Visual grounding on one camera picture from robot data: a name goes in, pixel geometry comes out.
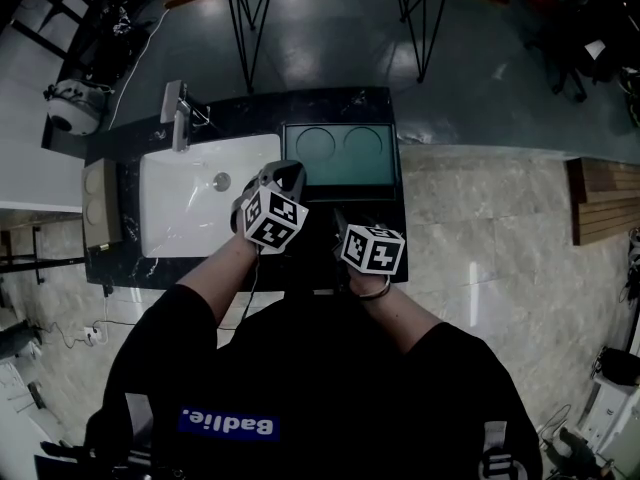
black metal legs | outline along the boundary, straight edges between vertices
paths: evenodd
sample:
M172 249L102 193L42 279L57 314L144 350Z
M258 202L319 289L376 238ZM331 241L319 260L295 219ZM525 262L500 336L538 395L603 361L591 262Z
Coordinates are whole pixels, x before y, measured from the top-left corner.
M433 53L433 47L436 43L436 37L438 35L438 28L440 28L440 20L442 19L442 11L444 10L444 4L446 0L440 0L440 9L438 10L438 17L436 18L436 25L433 29L433 36L431 37L431 44L429 45L429 52L426 53L427 45L427 0L417 0L411 7L411 0L398 0L400 6L400 21L407 22L409 24L409 31L411 32L411 42L413 43L413 50L416 54L416 62L418 63L418 83L424 81L424 76L427 73L429 67L429 61L431 60L431 54ZM422 3L422 54L418 52L418 43L416 41L416 34L413 29L413 22L411 21L411 13L414 9Z
M233 32L236 36L236 45L238 46L238 54L240 55L240 63L242 64L242 73L244 75L245 83L247 84L247 91L249 94L253 93L253 75L256 71L256 61L258 60L258 52L260 50L260 41L262 40L262 32L264 30L264 22L267 17L267 11L269 10L269 2L266 0L264 9L262 10L262 19L260 21L260 28L258 30L258 39L256 41L256 48L253 53L253 60L251 61L251 69L249 69L249 57L247 47L244 41L244 26L242 15L244 14L249 23L249 28L255 30L255 23L260 13L260 7L262 1L258 1L258 6L255 11L251 12L251 6L249 0L236 0L235 9L233 0L229 0L229 10L231 11L231 21L233 22Z
M78 68L80 71L82 71L83 73L86 73L87 71L89 71L89 67L86 64L84 64L82 61L77 59L75 56L72 56L69 53L65 52L62 48L57 47L51 41L48 41L47 39L45 39L41 35L37 34L33 30L31 30L26 25L24 25L21 22L19 22L18 20L11 20L10 24L14 29L16 29L22 35L28 37L33 42L39 44L40 46L42 46L46 50L49 50L51 53L53 53L57 57L60 57L63 60L68 60L68 61L72 62L73 65L76 68Z
M77 265L78 263L84 263L84 257L81 258L65 258L63 260L43 260L38 258L38 249L36 247L36 233L40 231L38 226L31 228L33 238L33 254L24 254L20 256L14 256L11 254L11 249L7 247L7 257L2 258L7 262L6 265L0 265L0 274L8 274L10 272L26 272L29 270L35 270L36 282L38 284L44 283L44 279L40 277L40 270L44 268L54 267L66 267L67 265ZM14 260L33 260L31 263L15 263Z
M545 65L547 64L547 60L552 60L558 66L560 77L558 79L558 83L551 87L551 91L553 92L553 94L560 94L564 90L564 85L567 81L567 77L571 75L571 78L573 78L573 81L578 87L578 93L574 96L575 100L578 103L582 103L587 99L587 92L584 90L584 85L582 85L580 75L571 62L571 59L564 57L562 54L558 54L557 48L548 47L547 44L540 39L532 39L530 41L527 41L526 43L524 43L524 47L527 50L531 50L531 48L537 48L545 56Z

gray floor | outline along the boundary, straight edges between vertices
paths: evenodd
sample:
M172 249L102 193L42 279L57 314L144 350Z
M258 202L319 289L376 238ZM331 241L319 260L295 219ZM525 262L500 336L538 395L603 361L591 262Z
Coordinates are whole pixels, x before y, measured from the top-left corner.
M401 286L440 318L484 339L502 361L534 425L565 403L570 423L585 408L590 366L604 344L622 346L631 313L618 294L626 281L628 238L620 234L584 247L571 245L566 174L562 162L532 159L437 157L429 148L402 148L410 282ZM42 226L40 253L78 254L80 222ZM30 250L28 229L12 232L16 253ZM68 337L104 315L99 286L84 267L4 276L19 316L43 326L54 321ZM111 319L135 322L160 292L116 288ZM250 313L282 297L259 293ZM240 294L222 322L235 327L247 303ZM45 337L36 359L42 395L79 444L99 408L111 363L129 328L109 325L109 343L65 348ZM218 331L219 345L233 331ZM476 386L470 386L470 396Z
M152 2L142 19L159 17L163 2ZM429 0L429 37L439 2ZM420 12L415 20L419 26ZM418 85L397 0L272 0L255 86L260 93L388 86L398 134L406 141L640 162L640 133L615 81L593 87L585 80L589 98L582 104L573 100L572 82L563 94L551 93L557 75L539 52L523 47L539 27L521 0L508 6L447 0L429 71ZM250 35L250 45L255 38ZM204 101L246 94L227 0L199 0L169 12L129 83L115 126L159 114L164 85L178 78ZM105 125L110 121L108 116ZM92 139L56 134L53 148L83 156L85 140Z

shirt sleeve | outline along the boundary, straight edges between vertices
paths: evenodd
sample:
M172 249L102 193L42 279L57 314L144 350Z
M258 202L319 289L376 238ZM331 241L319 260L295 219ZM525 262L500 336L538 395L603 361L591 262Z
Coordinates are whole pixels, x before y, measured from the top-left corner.
M206 358L215 353L216 329L213 312L200 295L182 285L167 290L144 313L120 348L109 373L102 408L87 424L85 444L108 450L110 456L126 453L132 426L125 394L147 395L153 407L154 399L168 395L175 384L185 354Z
M407 354L406 367L415 392L436 391L431 406L459 416L459 431L451 440L472 467L482 459L484 423L505 421L504 450L525 467L529 479L541 478L538 435L509 373L484 341L441 323Z

table leg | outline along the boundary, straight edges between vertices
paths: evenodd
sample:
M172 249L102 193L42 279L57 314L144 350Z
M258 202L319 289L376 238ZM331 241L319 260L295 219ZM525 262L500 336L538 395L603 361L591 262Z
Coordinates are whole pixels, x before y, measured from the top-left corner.
M255 30L255 23L260 13L260 7L262 1L258 1L258 6L254 13L251 12L251 6L249 0L236 0L236 6L234 9L233 0L229 0L229 11L231 12L231 21L233 23L233 32L236 38L236 45L238 47L238 54L240 56L240 63L242 64L242 73L244 75L245 83L247 84L247 92L253 93L253 77L256 70L256 62L258 60L258 52L260 50L260 42L262 40L262 33L264 31L264 23L267 18L267 12L269 10L269 3L271 0L266 0L264 9L262 10L262 19L260 21L260 28L258 29L258 39L256 41L256 49L253 54L253 60L251 62L251 69L249 69L249 57L247 47L244 41L244 25L242 20L242 13L245 14L249 23L249 28Z
M35 270L38 272L43 268L55 268L66 267L69 265L78 265L84 263L85 259L82 258L65 258L63 260L38 260L31 263L14 263L13 265L0 265L0 274L8 274L11 272L28 272L29 270ZM44 279L38 275L38 284L42 284Z
M424 77L427 73L427 68L429 66L429 61L431 60L431 54L433 53L433 47L436 42L436 37L438 35L438 29L440 28L440 20L442 19L442 12L444 11L444 4L446 0L440 0L440 9L438 11L438 16L436 18L436 25L433 30L433 36L431 37L431 43L429 45L429 52L426 53L426 44L427 44L427 0L417 0L411 7L409 7L409 0L398 0L401 7L401 18L400 21L404 21L406 19L409 24L409 32L411 32L411 42L413 43L413 51L416 55L416 62L418 64L418 83L422 83L424 81ZM416 34L413 29L413 21L411 20L411 13L418 6L418 4L422 3L422 54L418 52L418 42L416 40Z
M38 268L38 242L36 240L37 233L40 232L40 227L33 226L31 228L31 238L33 240L33 258L35 262L32 265L35 265L34 270L36 271L36 284L40 285L44 283L44 279L40 277L40 269Z
M74 67L78 68L83 73L86 73L87 71L89 71L89 67L86 64L84 64L82 61L80 61L75 55L72 56L69 53L65 52L63 49L59 48L58 46L53 44L51 41L48 41L41 35L37 34L33 30L31 30L29 27L22 24L20 21L16 19L12 19L9 22L9 24L15 30L20 32L23 36L26 36L29 39L31 39L34 43L39 44L44 49L50 51L51 53L61 58L62 60L68 60L69 62L73 63Z

white appliance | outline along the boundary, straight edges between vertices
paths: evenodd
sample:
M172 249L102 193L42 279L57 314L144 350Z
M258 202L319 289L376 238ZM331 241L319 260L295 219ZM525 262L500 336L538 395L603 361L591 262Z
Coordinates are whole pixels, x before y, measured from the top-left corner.
M100 126L108 86L82 80L63 80L44 92L56 128L73 135L89 135Z
M640 355L640 326L636 325L630 352ZM618 386L602 375L598 395L580 433L589 448L628 478L640 474L640 389Z

